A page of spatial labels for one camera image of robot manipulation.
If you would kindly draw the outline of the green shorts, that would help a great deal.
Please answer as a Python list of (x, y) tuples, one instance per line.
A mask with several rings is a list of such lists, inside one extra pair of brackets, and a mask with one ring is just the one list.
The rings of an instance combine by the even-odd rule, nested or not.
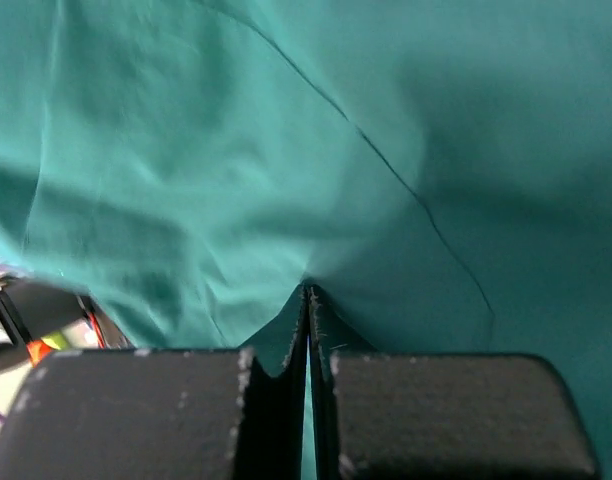
[(0, 1), (0, 258), (138, 346), (311, 280), (382, 350), (543, 356), (612, 479), (612, 1)]

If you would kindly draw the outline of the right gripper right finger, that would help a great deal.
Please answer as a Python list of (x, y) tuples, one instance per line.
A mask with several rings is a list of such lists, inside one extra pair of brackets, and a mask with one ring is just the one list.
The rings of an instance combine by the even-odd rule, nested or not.
[(321, 479), (597, 479), (570, 390), (526, 354), (381, 353), (317, 286), (308, 308)]

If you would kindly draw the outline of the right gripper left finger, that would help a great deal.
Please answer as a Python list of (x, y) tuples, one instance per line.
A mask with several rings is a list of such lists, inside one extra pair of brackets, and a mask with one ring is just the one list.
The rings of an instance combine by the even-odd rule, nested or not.
[(47, 356), (0, 429), (0, 479), (299, 478), (305, 296), (235, 349)]

